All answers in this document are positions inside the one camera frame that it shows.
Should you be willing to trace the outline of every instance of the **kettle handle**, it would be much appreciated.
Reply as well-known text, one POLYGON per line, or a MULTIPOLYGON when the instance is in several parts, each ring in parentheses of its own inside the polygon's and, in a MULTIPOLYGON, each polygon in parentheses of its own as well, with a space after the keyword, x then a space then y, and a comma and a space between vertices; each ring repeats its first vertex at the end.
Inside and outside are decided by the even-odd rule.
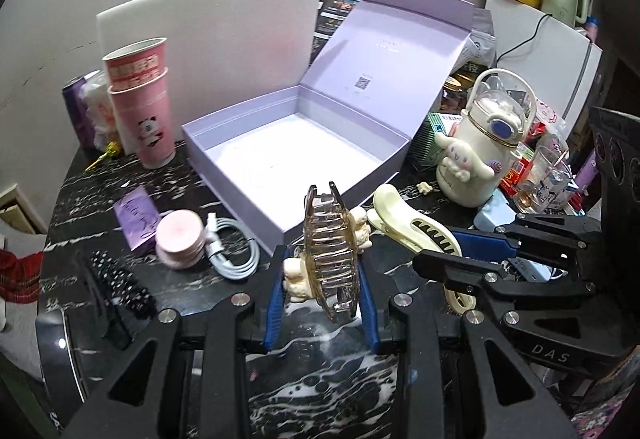
POLYGON ((471 92, 469 93, 468 98, 466 98, 466 104, 468 106, 467 110, 469 110, 471 108, 472 101, 474 101, 474 98, 476 97, 476 92, 478 91, 478 87, 480 86, 480 83, 489 74, 506 74, 508 76, 511 76, 511 78, 517 79, 518 81, 520 81, 520 83, 522 83, 524 85, 524 87, 526 89, 526 92, 529 95, 529 103, 530 103, 529 117, 527 117, 527 120, 525 121, 525 124, 522 127, 522 133, 524 135, 527 135, 527 133, 529 133, 531 125, 533 124, 533 120, 536 117, 536 113, 538 112, 538 104, 536 103, 536 94, 535 94, 535 92, 533 92, 533 89, 531 88, 529 83, 527 83, 523 78, 521 78, 515 72, 511 72, 510 70, 507 70, 507 69, 487 69, 487 70, 485 70, 485 72, 483 72, 482 74, 480 74, 476 78, 476 83, 474 83, 474 88, 471 89, 471 92))
POLYGON ((575 21, 584 24, 589 15, 589 0, 578 0, 578 12, 575 14, 575 21))

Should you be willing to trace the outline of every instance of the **black polka dot hair clip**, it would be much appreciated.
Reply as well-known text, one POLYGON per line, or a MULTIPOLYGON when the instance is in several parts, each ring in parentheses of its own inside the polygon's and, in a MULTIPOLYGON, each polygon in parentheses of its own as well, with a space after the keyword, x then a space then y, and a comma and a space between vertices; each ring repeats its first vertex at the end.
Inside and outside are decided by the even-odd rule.
POLYGON ((104 251, 95 251, 91 263, 114 304, 126 307, 138 319, 153 318, 156 315, 155 299, 146 287, 139 284, 132 272, 118 267, 104 251))

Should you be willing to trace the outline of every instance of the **red plaid fabric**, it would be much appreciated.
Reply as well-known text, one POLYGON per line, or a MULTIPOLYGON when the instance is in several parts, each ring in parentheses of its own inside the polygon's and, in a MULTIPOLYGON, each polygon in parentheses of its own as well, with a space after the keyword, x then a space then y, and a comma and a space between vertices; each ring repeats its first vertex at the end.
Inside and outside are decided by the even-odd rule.
POLYGON ((7 302, 29 304, 38 300, 42 252, 23 259, 0 250, 0 297, 7 302))

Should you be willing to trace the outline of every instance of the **blue gripper pad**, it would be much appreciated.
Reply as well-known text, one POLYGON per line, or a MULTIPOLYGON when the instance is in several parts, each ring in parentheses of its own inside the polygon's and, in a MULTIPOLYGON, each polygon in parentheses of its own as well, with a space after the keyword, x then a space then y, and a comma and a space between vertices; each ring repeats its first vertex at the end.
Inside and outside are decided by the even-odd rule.
MULTIPOLYGON (((292 249, 287 246, 283 261, 292 257, 292 249)), ((270 351, 273 345, 278 341, 280 336, 280 324, 282 323, 282 312, 284 311, 284 300, 286 298, 286 292, 282 286, 284 280, 283 266, 280 264, 280 271, 276 276, 276 281, 271 291, 271 298, 269 299, 269 307, 267 308, 267 322, 266 329, 264 331, 264 346, 270 351)))
POLYGON ((500 263, 516 256, 516 249, 503 238, 493 237, 491 234, 476 235, 458 231, 452 233, 460 244, 462 256, 468 259, 500 263))
POLYGON ((364 337, 367 340, 371 352, 377 353, 380 347, 380 337, 378 336, 378 316, 376 305, 373 303, 367 275, 365 275, 362 262, 358 260, 358 273, 360 275, 360 316, 362 318, 362 328, 364 337))

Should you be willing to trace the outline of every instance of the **white charging cable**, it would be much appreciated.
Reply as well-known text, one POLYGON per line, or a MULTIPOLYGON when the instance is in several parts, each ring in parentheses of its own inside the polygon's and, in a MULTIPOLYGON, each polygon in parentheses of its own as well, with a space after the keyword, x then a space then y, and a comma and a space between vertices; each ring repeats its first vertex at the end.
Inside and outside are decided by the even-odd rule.
POLYGON ((248 230, 243 223, 233 218, 217 218, 215 213, 207 213, 207 244, 205 245, 209 262, 225 278, 241 280, 252 275, 260 261, 260 248, 254 239, 248 236, 248 230), (235 265, 224 254, 225 247, 220 241, 220 229, 237 229, 249 243, 249 260, 241 265, 235 265))

